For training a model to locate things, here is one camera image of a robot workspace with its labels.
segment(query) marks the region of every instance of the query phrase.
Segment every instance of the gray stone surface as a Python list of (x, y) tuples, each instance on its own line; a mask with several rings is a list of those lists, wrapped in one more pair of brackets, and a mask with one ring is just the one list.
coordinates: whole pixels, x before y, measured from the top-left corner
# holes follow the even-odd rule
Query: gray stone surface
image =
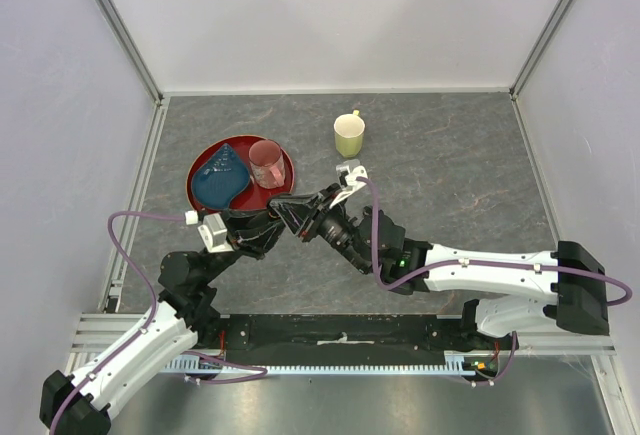
[[(296, 193), (324, 188), (336, 181), (334, 167), (342, 161), (333, 120), (356, 108), (367, 124), (358, 158), (379, 187), (381, 207), (408, 237), (469, 250), (553, 248), (505, 93), (172, 98), (143, 209), (189, 209), (185, 179), (192, 162), (217, 140), (239, 134), (272, 138), (288, 151)], [(348, 212), (360, 215), (369, 203), (362, 190), (349, 199)], [(132, 256), (155, 280), (167, 252), (201, 248), (194, 228), (142, 220)], [(290, 233), (265, 260), (240, 260), (214, 285), (214, 306), (223, 313), (457, 314), (477, 296), (384, 292), (323, 240), (303, 245)], [(143, 312), (148, 305), (146, 289), (129, 271), (120, 310)]]

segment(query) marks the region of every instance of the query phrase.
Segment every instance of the red plate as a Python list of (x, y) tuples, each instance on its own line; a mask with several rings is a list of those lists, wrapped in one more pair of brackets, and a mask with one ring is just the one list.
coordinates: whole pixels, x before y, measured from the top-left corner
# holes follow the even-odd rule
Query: red plate
[(291, 163), (291, 158), (287, 152), (282, 150), (282, 155), (284, 158), (284, 171), (285, 171), (285, 182), (282, 187), (267, 189), (262, 188), (257, 183), (253, 181), (253, 174), (251, 173), (251, 164), (249, 163), (249, 149), (251, 145), (260, 140), (264, 140), (263, 137), (258, 137), (256, 135), (239, 135), (237, 137), (229, 137), (224, 140), (220, 140), (215, 144), (211, 145), (204, 152), (200, 154), (196, 161), (191, 165), (191, 169), (189, 169), (189, 175), (187, 176), (187, 198), (189, 199), (189, 203), (196, 210), (205, 209), (209, 213), (216, 213), (218, 210), (213, 210), (211, 208), (205, 207), (201, 203), (199, 203), (193, 193), (191, 193), (191, 179), (193, 175), (198, 171), (198, 169), (204, 165), (207, 160), (209, 160), (214, 153), (218, 151), (222, 145), (228, 143), (231, 145), (240, 159), (247, 165), (249, 169), (249, 174), (251, 174), (251, 181), (249, 182), (249, 186), (236, 198), (231, 201), (231, 205), (229, 208), (234, 210), (260, 210), (262, 208), (267, 207), (267, 201), (277, 195), (279, 193), (291, 193), (293, 190), (293, 184), (295, 182), (295, 172), (293, 171), (293, 163)]

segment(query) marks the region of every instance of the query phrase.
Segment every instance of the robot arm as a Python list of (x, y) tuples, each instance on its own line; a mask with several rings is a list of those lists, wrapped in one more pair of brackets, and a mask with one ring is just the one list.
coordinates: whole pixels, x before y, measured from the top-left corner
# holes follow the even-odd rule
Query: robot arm
[[(143, 318), (70, 377), (57, 371), (46, 380), (40, 413), (45, 425), (51, 425), (63, 400), (79, 382), (88, 379), (63, 413), (56, 434), (106, 434), (111, 420), (133, 394), (175, 357), (196, 345), (219, 343), (225, 319), (211, 306), (216, 289), (209, 284), (242, 256), (263, 258), (285, 228), (303, 243), (320, 236), (358, 271), (372, 273), (372, 210), (366, 208), (357, 223), (345, 209), (348, 197), (365, 186), (358, 177), (366, 177), (366, 171), (357, 161), (339, 165), (337, 171), (340, 184), (311, 195), (278, 195), (265, 210), (226, 210), (188, 217), (198, 224), (205, 249), (172, 252), (164, 257), (159, 277), (164, 290), (148, 328), (143, 328)], [(460, 322), (447, 325), (448, 333), (429, 341), (431, 346), (444, 343), (443, 339), (448, 350), (486, 349), (494, 342), (510, 346), (510, 332), (554, 326), (575, 333), (608, 334), (604, 283), (560, 270), (564, 266), (604, 273), (602, 266), (576, 243), (560, 242), (555, 252), (469, 252), (406, 238), (405, 229), (382, 211), (378, 227), (377, 251), (384, 284), (397, 283), (421, 267), (449, 262), (398, 284), (394, 292), (409, 295), (414, 291), (464, 289), (507, 295), (467, 302)], [(531, 270), (523, 270), (522, 264)], [(542, 266), (558, 266), (559, 271), (542, 271)], [(126, 345), (137, 332), (140, 335), (136, 340)], [(115, 352), (118, 356), (94, 374), (95, 367)]]

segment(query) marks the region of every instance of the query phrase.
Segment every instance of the mug handle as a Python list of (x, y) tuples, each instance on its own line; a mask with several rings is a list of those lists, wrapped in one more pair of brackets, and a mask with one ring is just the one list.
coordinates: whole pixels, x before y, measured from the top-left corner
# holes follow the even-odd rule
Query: mug handle
[(278, 167), (276, 167), (275, 165), (272, 165), (269, 167), (269, 170), (271, 170), (271, 173), (273, 174), (273, 178), (276, 179), (276, 184), (281, 187), (284, 185), (284, 174), (280, 171), (280, 169)]

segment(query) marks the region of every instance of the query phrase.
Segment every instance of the white toothed strip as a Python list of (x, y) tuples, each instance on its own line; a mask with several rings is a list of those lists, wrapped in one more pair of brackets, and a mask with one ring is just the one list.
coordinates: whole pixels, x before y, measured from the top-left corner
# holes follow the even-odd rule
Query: white toothed strip
[[(269, 375), (474, 375), (463, 370), (464, 357), (445, 355), (444, 365), (359, 365), (359, 366), (266, 366)], [(169, 363), (161, 373), (190, 373), (195, 375), (219, 373), (220, 370), (200, 365), (198, 358), (181, 355)], [(249, 370), (224, 368), (222, 373), (255, 373)]]

